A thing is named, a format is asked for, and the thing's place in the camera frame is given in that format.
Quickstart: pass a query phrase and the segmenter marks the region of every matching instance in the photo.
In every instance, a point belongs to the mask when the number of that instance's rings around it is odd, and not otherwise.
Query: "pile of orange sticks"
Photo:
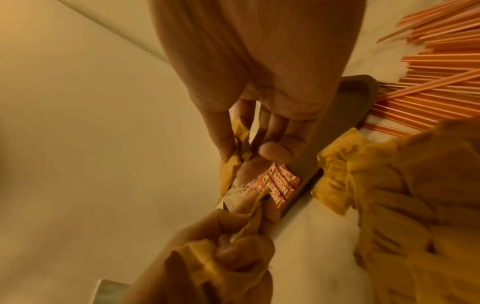
[[[397,37],[425,49],[403,57],[408,72],[398,82],[378,83],[370,114],[419,131],[442,120],[480,116],[480,0],[445,0],[404,17],[398,26],[403,28],[378,42]],[[375,124],[364,127],[408,135]]]

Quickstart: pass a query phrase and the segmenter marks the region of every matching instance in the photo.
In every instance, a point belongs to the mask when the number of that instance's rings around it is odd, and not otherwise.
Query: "silver strip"
[[[117,28],[114,27],[113,25],[111,25],[111,24],[109,24],[109,23],[107,23],[107,22],[105,22],[105,21],[103,21],[103,20],[101,20],[101,19],[99,19],[99,18],[96,18],[96,17],[90,15],[90,14],[87,13],[86,11],[78,8],[77,6],[75,6],[74,4],[72,4],[72,3],[70,3],[70,2],[68,2],[68,1],[66,1],[66,0],[57,0],[57,1],[60,2],[60,3],[62,3],[62,4],[64,4],[65,6],[67,6],[67,7],[70,8],[70,9],[72,9],[73,11],[79,13],[80,15],[82,15],[82,16],[90,19],[91,21],[95,22],[96,24],[100,25],[101,27],[109,30],[110,32],[112,32],[112,33],[114,33],[114,34],[117,34],[118,36],[120,36],[120,37],[122,37],[122,38],[124,38],[124,39],[126,39],[126,40],[128,40],[128,41],[130,41],[131,43],[133,43],[134,45],[138,46],[139,48],[142,48],[142,49],[144,49],[145,51],[149,52],[150,54],[153,54],[153,55],[157,56],[158,58],[160,58],[160,59],[168,62],[167,57],[166,57],[163,53],[157,51],[156,49],[154,49],[154,48],[152,48],[152,47],[150,47],[150,46],[148,46],[147,44],[141,42],[140,40],[133,38],[132,36],[130,36],[129,34],[123,32],[122,30],[117,29]]]

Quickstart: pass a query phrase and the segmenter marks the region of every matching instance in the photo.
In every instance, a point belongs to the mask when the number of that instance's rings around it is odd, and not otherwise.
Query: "hand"
[[[181,275],[166,277],[164,261],[176,248],[205,238],[218,241],[219,249],[216,253],[216,259],[230,270],[241,271],[258,264],[267,268],[275,252],[271,235],[276,224],[280,221],[280,214],[273,200],[267,202],[264,213],[266,220],[260,227],[259,235],[246,236],[233,243],[229,241],[231,234],[239,232],[249,221],[249,212],[255,199],[256,195],[248,196],[242,206],[235,212],[216,210],[196,224],[177,233],[133,284],[122,304],[168,303],[167,290],[169,288],[185,288],[185,284]],[[193,291],[185,292],[184,296],[186,298],[178,299],[178,301],[189,302],[189,297],[194,296],[193,293]],[[272,294],[272,276],[267,271],[260,283],[250,289],[235,304],[270,303]]]
[[[235,149],[229,109],[250,128],[249,182],[288,164],[333,100],[362,24],[366,0],[150,0],[165,53],[227,161]]]

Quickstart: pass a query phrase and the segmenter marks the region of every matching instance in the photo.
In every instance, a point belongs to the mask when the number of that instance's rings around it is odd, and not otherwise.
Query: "metal object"
[[[119,304],[130,285],[103,279],[98,284],[92,304]]]
[[[108,22],[105,22],[105,21],[101,20],[100,18],[97,18],[97,17],[91,15],[90,13],[87,13],[85,10],[78,8],[77,6],[75,6],[74,4],[72,4],[72,3],[70,3],[66,0],[57,0],[57,1],[62,3],[63,5],[65,5],[66,7],[70,8],[71,10],[77,12],[78,14],[86,17],[90,21],[95,22],[96,24],[100,25],[104,29],[107,29],[114,34],[117,34],[118,36],[130,41],[131,43],[138,46],[139,48],[142,48],[145,51],[149,52],[150,54],[155,55],[158,58],[168,62],[167,57],[163,53],[161,53],[161,52],[157,51],[156,49],[150,47],[149,45],[141,42],[140,40],[132,37],[131,35],[123,32],[122,30],[119,30],[118,28],[114,27],[113,25],[109,24]]]

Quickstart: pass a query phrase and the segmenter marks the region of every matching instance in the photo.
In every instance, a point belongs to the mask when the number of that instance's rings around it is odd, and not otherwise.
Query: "fingernail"
[[[220,263],[228,266],[232,265],[237,261],[240,256],[239,248],[235,245],[228,245],[226,247],[220,248],[216,252],[216,259]]]

